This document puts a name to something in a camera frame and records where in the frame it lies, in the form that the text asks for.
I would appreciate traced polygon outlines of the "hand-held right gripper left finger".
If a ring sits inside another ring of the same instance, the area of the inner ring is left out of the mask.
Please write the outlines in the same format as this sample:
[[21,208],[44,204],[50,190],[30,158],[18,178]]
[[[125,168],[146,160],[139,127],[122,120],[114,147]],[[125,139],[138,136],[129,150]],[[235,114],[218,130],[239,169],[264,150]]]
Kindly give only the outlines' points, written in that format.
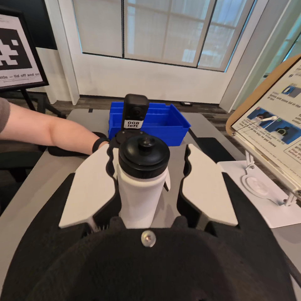
[[75,171],[59,227],[87,223],[91,229],[107,229],[110,219],[121,210],[113,174],[113,153],[109,144],[105,144]]

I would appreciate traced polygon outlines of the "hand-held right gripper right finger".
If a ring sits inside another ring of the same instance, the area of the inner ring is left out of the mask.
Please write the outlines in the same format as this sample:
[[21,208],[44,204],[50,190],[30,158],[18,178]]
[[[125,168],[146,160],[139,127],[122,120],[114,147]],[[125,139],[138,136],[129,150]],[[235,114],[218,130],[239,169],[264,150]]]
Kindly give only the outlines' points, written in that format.
[[218,165],[193,144],[186,145],[184,177],[180,182],[177,210],[188,227],[209,222],[237,226],[238,220]]

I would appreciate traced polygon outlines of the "black bottle lid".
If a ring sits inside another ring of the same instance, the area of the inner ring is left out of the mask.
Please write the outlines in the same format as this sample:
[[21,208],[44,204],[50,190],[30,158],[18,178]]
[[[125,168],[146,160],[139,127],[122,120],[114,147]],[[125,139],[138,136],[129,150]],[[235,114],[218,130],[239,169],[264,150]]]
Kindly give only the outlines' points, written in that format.
[[168,166],[170,149],[161,139],[141,134],[119,146],[118,163],[126,174],[137,179],[160,176]]

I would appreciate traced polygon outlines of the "white plastic bottle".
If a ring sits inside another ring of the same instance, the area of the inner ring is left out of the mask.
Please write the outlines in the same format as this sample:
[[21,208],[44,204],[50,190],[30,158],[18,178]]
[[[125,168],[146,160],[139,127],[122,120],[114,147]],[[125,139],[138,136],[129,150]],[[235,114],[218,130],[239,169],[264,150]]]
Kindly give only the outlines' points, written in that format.
[[168,168],[151,179],[138,179],[125,173],[117,164],[117,180],[121,197],[121,217],[127,229],[149,228],[166,178],[170,179]]

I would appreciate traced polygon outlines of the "person's left forearm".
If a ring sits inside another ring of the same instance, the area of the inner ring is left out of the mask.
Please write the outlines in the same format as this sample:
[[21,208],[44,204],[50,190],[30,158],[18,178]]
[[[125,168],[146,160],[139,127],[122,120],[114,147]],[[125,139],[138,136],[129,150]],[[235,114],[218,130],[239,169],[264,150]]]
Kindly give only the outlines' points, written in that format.
[[86,155],[108,144],[107,139],[78,123],[17,106],[4,98],[0,105],[1,140],[54,146]]

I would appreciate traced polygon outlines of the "blue plastic storage bin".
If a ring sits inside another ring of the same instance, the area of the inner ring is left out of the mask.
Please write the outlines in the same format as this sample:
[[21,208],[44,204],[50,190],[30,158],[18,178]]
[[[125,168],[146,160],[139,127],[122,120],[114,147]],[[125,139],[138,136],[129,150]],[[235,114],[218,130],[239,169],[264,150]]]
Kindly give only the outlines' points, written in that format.
[[[112,139],[121,129],[122,111],[123,102],[111,103],[109,139]],[[141,130],[160,138],[168,146],[179,146],[190,127],[190,123],[173,104],[150,103]]]

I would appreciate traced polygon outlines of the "black rectangular table pad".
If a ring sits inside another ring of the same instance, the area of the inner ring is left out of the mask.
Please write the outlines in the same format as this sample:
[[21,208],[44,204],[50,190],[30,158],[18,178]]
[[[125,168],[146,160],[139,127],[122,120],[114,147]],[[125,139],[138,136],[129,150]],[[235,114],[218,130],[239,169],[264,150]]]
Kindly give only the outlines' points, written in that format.
[[202,152],[215,163],[246,160],[246,156],[241,152],[241,149],[227,138],[222,142],[215,137],[195,137],[194,140]]

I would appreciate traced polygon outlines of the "instruction sheet on stand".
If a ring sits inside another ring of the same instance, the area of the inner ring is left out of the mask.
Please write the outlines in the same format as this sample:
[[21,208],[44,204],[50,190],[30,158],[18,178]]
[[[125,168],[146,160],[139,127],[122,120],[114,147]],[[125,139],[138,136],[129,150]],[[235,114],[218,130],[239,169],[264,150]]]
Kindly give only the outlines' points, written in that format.
[[[234,132],[229,136],[237,141]],[[222,171],[240,187],[270,228],[300,224],[300,207],[296,203],[300,200],[300,190],[286,186],[250,150],[238,143],[245,150],[246,160],[219,162]]]

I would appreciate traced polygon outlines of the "black sign easel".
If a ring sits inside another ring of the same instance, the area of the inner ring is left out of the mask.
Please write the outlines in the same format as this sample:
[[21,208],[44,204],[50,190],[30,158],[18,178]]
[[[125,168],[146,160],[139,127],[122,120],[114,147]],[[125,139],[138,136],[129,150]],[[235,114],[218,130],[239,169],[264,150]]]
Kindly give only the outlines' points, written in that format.
[[46,110],[50,111],[59,118],[66,119],[66,115],[60,112],[58,109],[52,106],[46,97],[40,99],[32,99],[26,89],[21,89],[21,94],[25,99],[28,107],[32,111],[36,111],[42,114],[46,114]]

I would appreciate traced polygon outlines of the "printed instruction sheet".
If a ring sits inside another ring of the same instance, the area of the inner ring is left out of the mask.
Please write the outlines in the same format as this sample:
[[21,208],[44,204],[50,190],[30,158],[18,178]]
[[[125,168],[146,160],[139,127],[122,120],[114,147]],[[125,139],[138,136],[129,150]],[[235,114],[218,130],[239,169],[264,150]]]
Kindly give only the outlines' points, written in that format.
[[228,134],[300,190],[300,55],[277,67],[230,116]]

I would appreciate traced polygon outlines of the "black framed marker sign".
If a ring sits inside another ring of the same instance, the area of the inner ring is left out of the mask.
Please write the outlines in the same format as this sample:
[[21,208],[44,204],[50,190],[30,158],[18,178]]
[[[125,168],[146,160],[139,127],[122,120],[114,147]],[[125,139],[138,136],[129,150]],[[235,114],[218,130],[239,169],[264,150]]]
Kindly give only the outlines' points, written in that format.
[[21,11],[0,7],[0,91],[48,86],[33,38]]

